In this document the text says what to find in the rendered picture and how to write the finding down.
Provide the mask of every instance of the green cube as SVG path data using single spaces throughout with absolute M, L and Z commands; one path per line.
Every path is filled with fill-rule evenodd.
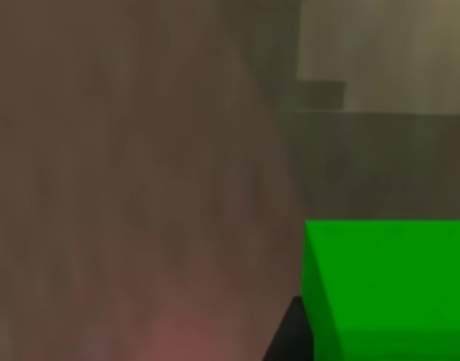
M 309 221 L 315 361 L 460 361 L 460 221 Z

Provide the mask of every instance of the bright green surface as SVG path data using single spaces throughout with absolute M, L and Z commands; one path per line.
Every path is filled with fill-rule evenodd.
M 460 221 L 307 222 L 302 294 L 316 361 L 460 361 Z

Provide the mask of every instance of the black object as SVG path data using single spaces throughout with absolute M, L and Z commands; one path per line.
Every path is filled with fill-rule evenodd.
M 291 301 L 264 361 L 313 361 L 313 334 L 301 297 Z

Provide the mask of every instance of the brown skin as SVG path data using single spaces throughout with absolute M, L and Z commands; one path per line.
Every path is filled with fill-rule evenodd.
M 272 118 L 205 2 L 0 0 L 0 360 L 261 359 L 303 226 Z

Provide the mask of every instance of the beige panel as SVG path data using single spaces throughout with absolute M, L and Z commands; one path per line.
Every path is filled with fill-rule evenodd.
M 314 0 L 298 77 L 347 81 L 346 110 L 460 114 L 460 0 Z

